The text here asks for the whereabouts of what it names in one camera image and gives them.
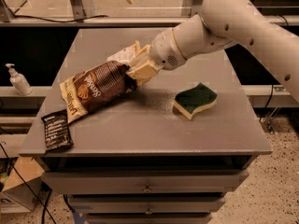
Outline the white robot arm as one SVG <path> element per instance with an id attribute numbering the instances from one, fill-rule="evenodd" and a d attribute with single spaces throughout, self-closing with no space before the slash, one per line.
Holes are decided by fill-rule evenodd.
<path id="1" fill-rule="evenodd" d="M 162 31 L 139 51 L 128 75 L 143 84 L 162 69 L 174 70 L 198 54 L 235 44 L 299 101 L 299 36 L 269 22 L 250 0 L 203 0 L 198 15 Z"/>

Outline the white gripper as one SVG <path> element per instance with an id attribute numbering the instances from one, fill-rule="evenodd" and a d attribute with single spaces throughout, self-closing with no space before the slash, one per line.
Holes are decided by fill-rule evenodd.
<path id="1" fill-rule="evenodd" d="M 150 45 L 139 50 L 129 62 L 126 74 L 137 86 L 149 82 L 162 70 L 174 70 L 185 64 L 187 60 L 178 50 L 174 31 L 166 29 L 157 34 Z"/>

